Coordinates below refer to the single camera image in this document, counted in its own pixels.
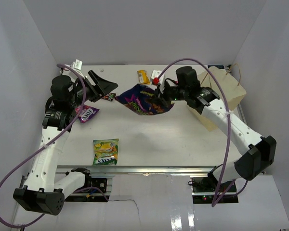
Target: white wall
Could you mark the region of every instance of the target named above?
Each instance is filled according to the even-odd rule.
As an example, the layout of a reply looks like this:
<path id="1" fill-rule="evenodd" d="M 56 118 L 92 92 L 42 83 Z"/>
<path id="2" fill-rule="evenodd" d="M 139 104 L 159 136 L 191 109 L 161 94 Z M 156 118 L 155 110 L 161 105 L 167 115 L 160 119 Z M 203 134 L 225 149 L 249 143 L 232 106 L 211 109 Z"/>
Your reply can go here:
<path id="1" fill-rule="evenodd" d="M 265 0 L 24 0 L 56 61 L 231 64 Z"/>
<path id="2" fill-rule="evenodd" d="M 266 2 L 235 63 L 247 91 L 242 106 L 248 124 L 277 140 L 268 172 L 289 218 L 289 0 Z"/>
<path id="3" fill-rule="evenodd" d="M 22 0 L 0 0 L 0 180 L 38 147 L 55 61 Z M 11 221 L 13 174 L 0 191 L 0 214 Z M 9 230 L 1 225 L 0 230 Z"/>

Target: purple wire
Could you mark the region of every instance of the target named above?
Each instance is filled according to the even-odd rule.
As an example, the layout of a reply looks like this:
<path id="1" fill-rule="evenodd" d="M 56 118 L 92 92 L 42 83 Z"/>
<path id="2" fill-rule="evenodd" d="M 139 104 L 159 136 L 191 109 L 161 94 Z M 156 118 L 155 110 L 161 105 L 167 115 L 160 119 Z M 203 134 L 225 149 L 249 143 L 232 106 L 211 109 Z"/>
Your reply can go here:
<path id="1" fill-rule="evenodd" d="M 103 195 L 103 197 L 108 201 L 108 198 L 106 197 L 105 193 L 103 193 L 99 188 L 94 187 L 94 186 L 76 190 L 74 193 L 80 193 L 80 192 L 82 192 L 84 190 L 89 190 L 89 189 L 95 189 L 95 190 L 99 191 Z"/>
<path id="2" fill-rule="evenodd" d="M 233 181 L 228 185 L 228 187 L 225 189 L 225 191 L 223 191 L 223 193 L 219 194 L 219 197 L 218 197 L 217 200 L 215 201 L 216 204 L 221 200 L 222 197 L 224 197 L 224 195 L 226 194 L 226 192 L 229 191 L 229 189 L 232 187 L 232 185 L 234 185 L 235 181 L 236 181 L 236 180 L 233 180 Z"/>
<path id="3" fill-rule="evenodd" d="M 222 98 L 223 98 L 223 102 L 225 104 L 225 108 L 226 111 L 229 112 L 229 106 L 228 106 L 228 102 L 226 99 L 226 96 L 223 92 L 222 87 L 220 86 L 220 84 L 218 83 L 217 79 L 215 78 L 215 76 L 212 74 L 212 72 L 204 65 L 202 64 L 200 61 L 196 60 L 196 59 L 192 59 L 192 58 L 182 58 L 182 59 L 178 59 L 174 62 L 172 62 L 171 64 L 169 64 L 158 76 L 158 79 L 160 79 L 160 77 L 174 64 L 181 62 L 181 61 L 193 61 L 196 62 L 197 64 L 201 65 L 212 77 L 212 79 L 214 80 L 214 82 L 216 83 L 218 89 L 220 90 L 221 94 L 222 94 Z M 223 159 L 223 166 L 222 166 L 222 170 L 221 170 L 221 174 L 220 177 L 218 179 L 217 182 L 217 186 L 216 186 L 216 190 L 215 190 L 215 194 L 213 197 L 213 201 L 212 201 L 212 207 L 216 206 L 217 202 L 222 198 L 222 196 L 224 195 L 224 193 L 226 193 L 228 190 L 225 190 L 225 192 L 219 197 L 218 201 L 217 201 L 217 195 L 218 195 L 218 191 L 220 189 L 221 186 L 221 182 L 223 179 L 223 174 L 225 172 L 225 168 L 226 168 L 226 164 L 227 164 L 227 159 L 228 159 L 228 154 L 229 154 L 229 148 L 230 148 L 230 136 L 231 136 L 231 119 L 230 119 L 230 114 L 227 114 L 227 120 L 228 120 L 228 125 L 227 125 L 227 145 L 226 145 L 226 152 L 225 152 L 225 157 Z"/>
<path id="4" fill-rule="evenodd" d="M 243 187 L 241 188 L 241 190 L 238 191 L 236 194 L 233 194 L 233 195 L 226 195 L 226 196 L 224 196 L 224 197 L 234 197 L 234 196 L 238 196 L 241 192 L 244 191 L 244 189 L 246 188 L 247 183 L 248 183 L 248 180 L 245 181 L 245 184 L 243 185 Z"/>
<path id="5" fill-rule="evenodd" d="M 75 118 L 72 120 L 72 122 L 64 129 L 62 130 L 55 138 L 53 138 L 51 141 L 49 141 L 46 146 L 49 146 L 51 145 L 53 142 L 55 142 L 60 136 L 62 136 L 66 131 L 68 131 L 73 123 L 78 119 L 82 109 L 83 109 L 83 106 L 85 104 L 85 101 L 86 101 L 86 86 L 85 86 L 85 83 L 82 79 L 82 76 L 80 74 L 78 74 L 75 70 L 73 70 L 72 68 L 70 68 L 69 66 L 66 66 L 66 65 L 63 65 L 63 64 L 57 64 L 57 67 L 59 68 L 67 68 L 69 69 L 71 72 L 73 72 L 77 77 L 78 79 L 80 80 L 81 82 L 81 85 L 82 85 L 82 91 L 83 91 L 83 97 L 82 97 L 82 102 L 81 102 L 81 105 L 80 105 L 80 110 L 79 112 L 77 113 L 77 115 L 75 116 Z M 34 152 L 32 155 L 30 155 L 28 158 L 26 158 L 23 162 L 21 162 L 19 165 L 17 165 L 15 168 L 13 168 L 1 181 L 0 181 L 0 188 L 2 187 L 2 185 L 4 184 L 4 182 L 17 170 L 19 169 L 22 165 L 24 165 L 26 162 L 28 162 L 30 159 L 32 159 L 33 157 L 35 157 L 37 154 L 39 154 L 40 152 L 42 152 L 43 150 L 45 149 L 45 147 L 41 147 L 40 149 L 38 149 L 36 152 Z M 25 224 L 25 225 L 13 225 L 13 224 L 10 224 L 8 222 L 6 222 L 5 220 L 3 220 L 3 218 L 0 216 L 0 222 L 7 226 L 7 227 L 10 227 L 10 228 L 14 228 L 14 229 L 21 229 L 21 228 L 25 228 L 25 227 L 28 227 L 32 224 L 34 224 L 35 222 L 37 222 L 39 219 L 41 219 L 42 217 L 44 216 L 44 214 L 40 215 L 38 218 L 36 218 L 34 221 L 28 223 L 28 224 Z"/>

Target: purple cable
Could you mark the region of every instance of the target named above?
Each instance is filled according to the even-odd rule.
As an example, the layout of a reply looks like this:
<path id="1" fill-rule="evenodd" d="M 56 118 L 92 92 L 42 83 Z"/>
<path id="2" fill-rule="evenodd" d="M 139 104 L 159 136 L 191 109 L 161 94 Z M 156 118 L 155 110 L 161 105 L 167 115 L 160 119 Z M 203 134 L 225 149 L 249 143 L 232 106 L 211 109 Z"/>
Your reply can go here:
<path id="1" fill-rule="evenodd" d="M 62 130 L 55 138 L 53 138 L 51 141 L 49 141 L 46 146 L 49 146 L 51 145 L 53 142 L 55 142 L 60 136 L 63 135 L 63 133 L 65 133 L 67 130 L 69 130 L 71 128 L 71 126 L 73 125 L 73 123 L 78 119 L 82 109 L 83 109 L 83 106 L 85 104 L 85 101 L 86 101 L 86 86 L 85 86 L 85 83 L 83 82 L 83 79 L 82 79 L 82 76 L 80 74 L 78 74 L 76 71 L 74 71 L 72 68 L 70 68 L 69 66 L 66 66 L 66 65 L 63 65 L 63 64 L 57 64 L 57 67 L 59 68 L 67 68 L 69 69 L 71 72 L 73 72 L 77 77 L 78 79 L 80 80 L 81 82 L 81 85 L 82 85 L 82 91 L 83 91 L 83 97 L 82 97 L 82 102 L 81 102 L 81 105 L 80 105 L 80 110 L 79 112 L 77 113 L 77 115 L 75 116 L 75 118 L 72 120 L 72 122 L 64 129 Z M 13 168 L 1 181 L 0 181 L 0 188 L 2 187 L 2 185 L 4 184 L 4 182 L 17 170 L 19 169 L 22 165 L 24 165 L 26 162 L 28 162 L 30 159 L 32 159 L 33 157 L 35 157 L 37 154 L 39 154 L 40 152 L 42 152 L 43 150 L 45 149 L 45 147 L 41 147 L 40 149 L 38 149 L 36 152 L 34 152 L 31 156 L 29 156 L 28 158 L 26 158 L 23 162 L 21 162 L 19 165 L 17 165 L 15 168 Z M 10 224 L 8 222 L 6 222 L 5 220 L 3 220 L 3 218 L 0 216 L 0 222 L 7 226 L 7 227 L 10 227 L 10 228 L 14 228 L 14 229 L 21 229 L 21 228 L 25 228 L 25 227 L 28 227 L 32 224 L 34 224 L 35 222 L 37 222 L 39 219 L 41 219 L 42 217 L 44 216 L 44 214 L 40 215 L 38 218 L 36 218 L 34 221 L 28 223 L 28 224 L 25 224 L 25 225 L 13 225 L 13 224 Z"/>
<path id="2" fill-rule="evenodd" d="M 233 195 L 226 195 L 226 196 L 224 196 L 224 197 L 234 197 L 234 196 L 238 196 L 241 192 L 244 191 L 244 189 L 245 189 L 246 186 L 247 186 L 247 183 L 248 183 L 248 180 L 245 181 L 245 184 L 243 185 L 243 187 L 241 188 L 241 190 L 238 191 L 236 194 L 233 194 Z"/>
<path id="3" fill-rule="evenodd" d="M 223 191 L 221 194 L 218 194 L 218 198 L 216 200 L 216 203 L 218 203 L 222 197 L 224 197 L 224 195 L 226 194 L 226 192 L 228 192 L 230 190 L 230 188 L 232 187 L 232 185 L 235 183 L 236 180 L 233 180 L 229 185 L 228 187 L 225 189 L 225 191 Z"/>
<path id="4" fill-rule="evenodd" d="M 212 77 L 212 79 L 214 80 L 214 82 L 216 83 L 218 89 L 220 90 L 221 94 L 222 94 L 222 97 L 223 97 L 223 101 L 224 101 L 224 104 L 225 104 L 225 108 L 226 108 L 226 111 L 229 113 L 229 106 L 228 106 L 228 102 L 227 102 L 227 99 L 226 99 L 226 96 L 223 92 L 223 89 L 222 87 L 220 86 L 220 84 L 218 83 L 217 79 L 215 78 L 215 76 L 212 74 L 212 72 L 204 65 L 202 64 L 201 62 L 199 62 L 198 60 L 196 59 L 192 59 L 192 58 L 182 58 L 182 59 L 178 59 L 174 62 L 172 62 L 171 64 L 169 64 L 158 76 L 158 79 L 160 79 L 160 77 L 169 69 L 169 67 L 171 67 L 172 65 L 178 63 L 178 62 L 181 62 L 181 61 L 193 61 L 193 62 L 196 62 L 197 64 L 201 65 Z M 213 197 L 213 201 L 212 201 L 212 207 L 216 206 L 217 202 L 222 198 L 222 196 L 224 194 L 222 194 L 219 199 L 217 200 L 217 195 L 218 195 L 218 191 L 220 189 L 220 186 L 221 186 L 221 182 L 222 182 L 222 179 L 223 179 L 223 174 L 225 172 L 225 168 L 226 168 L 226 164 L 227 164 L 227 159 L 228 159 L 228 154 L 229 154 L 229 148 L 230 148 L 230 136 L 231 136 L 231 119 L 230 119 L 230 114 L 227 114 L 227 120 L 228 120 L 228 125 L 227 125 L 227 145 L 226 145 L 226 152 L 225 152 L 225 157 L 223 159 L 223 166 L 222 166 L 222 170 L 221 170 L 221 174 L 220 174 L 220 177 L 218 179 L 218 182 L 217 182 L 217 186 L 216 186 L 216 190 L 215 190 L 215 193 L 214 193 L 214 197 Z"/>
<path id="5" fill-rule="evenodd" d="M 94 186 L 76 190 L 74 193 L 80 193 L 84 190 L 89 190 L 89 189 L 95 189 L 95 190 L 99 191 L 103 195 L 103 197 L 106 199 L 106 201 L 108 201 L 108 198 L 106 197 L 105 193 L 103 193 L 99 188 L 94 187 Z"/>

